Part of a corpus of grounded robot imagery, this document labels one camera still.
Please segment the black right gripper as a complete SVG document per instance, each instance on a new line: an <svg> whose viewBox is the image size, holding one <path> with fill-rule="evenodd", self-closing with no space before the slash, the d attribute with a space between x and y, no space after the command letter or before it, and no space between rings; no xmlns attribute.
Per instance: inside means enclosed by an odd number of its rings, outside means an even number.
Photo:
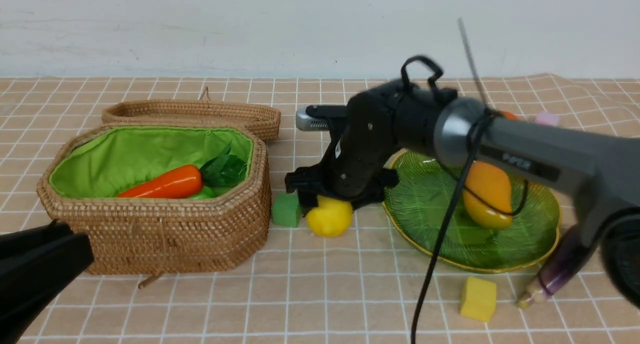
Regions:
<svg viewBox="0 0 640 344"><path fill-rule="evenodd" d="M352 96L346 105L347 126L325 166L299 167L285 176L288 193L297 193L304 211L320 198L336 199L352 209L379 204L386 189L398 185L397 171L384 168L398 150L433 157L435 128L445 104L458 91L441 88L444 103L432 91L396 79Z"/></svg>

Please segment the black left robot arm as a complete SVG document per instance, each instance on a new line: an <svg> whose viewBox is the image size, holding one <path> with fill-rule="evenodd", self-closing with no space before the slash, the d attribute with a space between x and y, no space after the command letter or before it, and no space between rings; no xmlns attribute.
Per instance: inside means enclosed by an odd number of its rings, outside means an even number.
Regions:
<svg viewBox="0 0 640 344"><path fill-rule="evenodd" d="M51 223L0 237L0 342L16 344L47 305L94 262L89 235Z"/></svg>

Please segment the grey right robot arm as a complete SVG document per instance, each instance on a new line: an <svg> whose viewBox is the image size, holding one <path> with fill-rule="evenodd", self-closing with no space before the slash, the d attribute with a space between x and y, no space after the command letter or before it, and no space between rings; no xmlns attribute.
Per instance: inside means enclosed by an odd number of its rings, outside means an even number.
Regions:
<svg viewBox="0 0 640 344"><path fill-rule="evenodd" d="M382 190L397 183L384 164L398 150L461 167L452 203L436 239L423 283L424 297L439 257L454 205L472 162L485 162L573 199L577 224L560 240L519 303L553 295L600 248L606 274L617 291L639 305L639 139L607 136L503 118L454 88L429 89L409 79L392 80L352 96L346 105L313 105L298 113L297 128L313 120L330 132L318 164L285 176L305 208L318 199L340 199L355 208L382 202Z"/></svg>

